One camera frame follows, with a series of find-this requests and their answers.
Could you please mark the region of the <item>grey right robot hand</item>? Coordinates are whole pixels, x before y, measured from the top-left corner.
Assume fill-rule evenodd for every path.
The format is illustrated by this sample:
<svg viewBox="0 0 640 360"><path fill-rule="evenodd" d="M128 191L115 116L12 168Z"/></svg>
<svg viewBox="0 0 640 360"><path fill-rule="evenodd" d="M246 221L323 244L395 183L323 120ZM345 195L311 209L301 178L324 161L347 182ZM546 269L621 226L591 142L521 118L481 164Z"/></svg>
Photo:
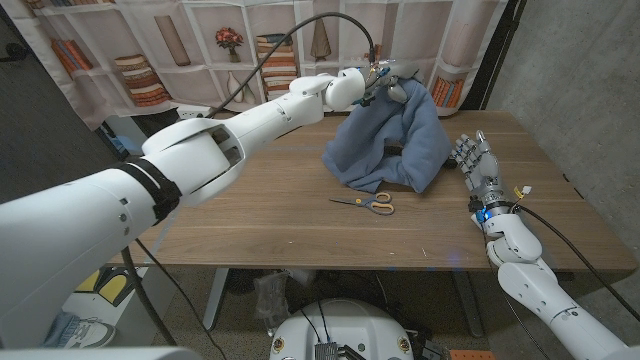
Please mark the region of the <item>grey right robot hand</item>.
<svg viewBox="0 0 640 360"><path fill-rule="evenodd" d="M498 207L507 201L498 160L481 130L476 132L475 138L461 134L455 140L451 156L464 174L471 195L484 207Z"/></svg>

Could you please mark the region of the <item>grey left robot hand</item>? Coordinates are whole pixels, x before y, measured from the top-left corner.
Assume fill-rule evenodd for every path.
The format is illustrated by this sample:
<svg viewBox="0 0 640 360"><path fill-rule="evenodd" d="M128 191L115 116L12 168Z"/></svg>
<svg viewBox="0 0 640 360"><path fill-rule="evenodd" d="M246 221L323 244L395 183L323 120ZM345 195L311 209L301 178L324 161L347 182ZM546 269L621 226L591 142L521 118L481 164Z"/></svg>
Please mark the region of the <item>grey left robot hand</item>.
<svg viewBox="0 0 640 360"><path fill-rule="evenodd" d="M380 89L385 89L391 100L400 104L406 103L408 95L398 82L400 79L414 78L419 72L419 67L411 62L389 59L361 67L359 71L365 81L360 105L366 107L375 99L375 93Z"/></svg>

